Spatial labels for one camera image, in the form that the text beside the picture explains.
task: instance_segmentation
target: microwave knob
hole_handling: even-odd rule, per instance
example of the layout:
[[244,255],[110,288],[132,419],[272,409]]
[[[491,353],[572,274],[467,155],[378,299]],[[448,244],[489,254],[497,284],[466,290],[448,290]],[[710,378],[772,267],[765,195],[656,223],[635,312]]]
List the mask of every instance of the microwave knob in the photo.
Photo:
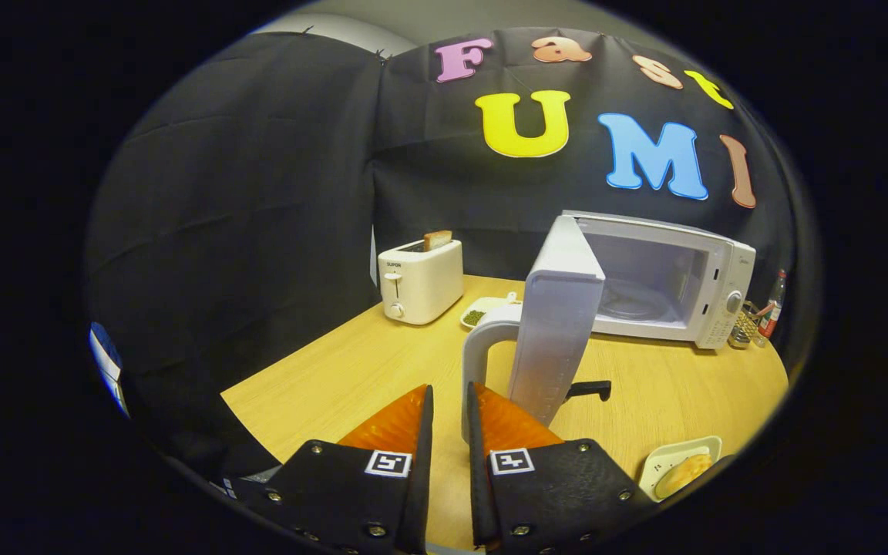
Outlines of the microwave knob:
[[732,314],[739,311],[739,308],[742,307],[742,294],[739,291],[733,291],[728,295],[728,301],[725,303],[725,308],[728,309]]

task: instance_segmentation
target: toast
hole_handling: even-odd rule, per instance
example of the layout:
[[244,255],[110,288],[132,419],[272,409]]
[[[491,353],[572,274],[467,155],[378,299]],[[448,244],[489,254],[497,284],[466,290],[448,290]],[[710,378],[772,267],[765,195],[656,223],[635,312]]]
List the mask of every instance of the toast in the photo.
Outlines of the toast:
[[705,453],[700,454],[700,456],[688,457],[684,462],[671,468],[660,482],[656,484],[656,489],[653,489],[653,492],[655,492],[658,498],[666,499],[680,491],[680,488],[690,484],[694,478],[704,474],[708,468],[711,468],[711,456],[709,454]]
[[423,236],[423,252],[432,251],[451,242],[451,231],[443,229]]

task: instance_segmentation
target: blue object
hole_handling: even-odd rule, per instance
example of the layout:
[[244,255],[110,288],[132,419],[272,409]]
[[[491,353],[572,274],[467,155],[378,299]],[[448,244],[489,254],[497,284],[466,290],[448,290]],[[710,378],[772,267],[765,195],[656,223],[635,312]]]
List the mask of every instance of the blue object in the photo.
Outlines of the blue object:
[[649,186],[659,190],[667,169],[673,166],[674,176],[667,183],[671,193],[694,200],[708,199],[694,149],[698,134],[691,127],[664,123],[660,140],[653,144],[639,123],[624,113],[602,113],[598,122],[612,134],[614,171],[606,176],[609,185],[619,189],[639,189],[642,179],[634,167],[635,162],[639,162]]
[[102,372],[102,379],[109,387],[109,392],[112,393],[116,404],[119,404],[121,411],[128,415],[126,400],[123,399],[123,388],[119,385],[119,377],[123,372],[123,359],[116,351],[112,338],[109,337],[109,333],[101,324],[92,322],[91,331],[88,333],[88,343],[95,355],[95,362],[98,363],[98,370]]

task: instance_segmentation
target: black handle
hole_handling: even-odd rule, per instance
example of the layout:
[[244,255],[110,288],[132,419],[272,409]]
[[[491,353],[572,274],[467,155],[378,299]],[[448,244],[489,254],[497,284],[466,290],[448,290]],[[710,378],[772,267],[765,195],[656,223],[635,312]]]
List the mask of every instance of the black handle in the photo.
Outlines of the black handle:
[[602,380],[602,382],[572,383],[570,384],[570,389],[567,390],[567,397],[564,397],[564,401],[561,405],[567,403],[567,400],[571,397],[594,395],[595,393],[598,393],[598,397],[602,401],[609,400],[609,396],[612,395],[612,382],[609,382],[609,380]]

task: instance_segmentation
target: black curtain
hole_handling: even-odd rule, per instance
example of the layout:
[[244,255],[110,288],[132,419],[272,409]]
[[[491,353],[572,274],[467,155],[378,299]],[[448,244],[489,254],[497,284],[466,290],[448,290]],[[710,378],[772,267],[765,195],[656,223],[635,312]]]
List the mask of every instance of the black curtain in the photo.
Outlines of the black curtain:
[[[592,59],[535,60],[531,43],[543,36],[574,39]],[[434,49],[479,38],[493,47],[476,74],[438,83]],[[639,55],[683,89],[651,81]],[[799,178],[744,99],[722,87],[735,106],[726,109],[685,70],[718,81],[665,52],[573,29],[460,36],[388,60],[289,32],[225,49],[143,117],[92,212],[88,306],[123,355],[129,410],[176,438],[168,446],[186,459],[250,440],[219,392],[378,302],[373,224],[380,251],[451,229],[467,274],[515,280],[565,208],[691,225],[755,248],[748,296],[765,303],[776,270],[794,270]],[[530,94],[540,90],[570,94],[563,150],[510,158],[490,149],[476,98],[520,95],[518,133],[539,136]],[[691,127],[708,199],[607,185],[616,161],[601,113],[631,116],[653,141],[665,123]],[[722,134],[748,151],[755,208],[731,197]],[[792,319],[816,321],[817,307],[797,304],[775,340],[789,337]],[[778,347],[789,367],[796,354]]]

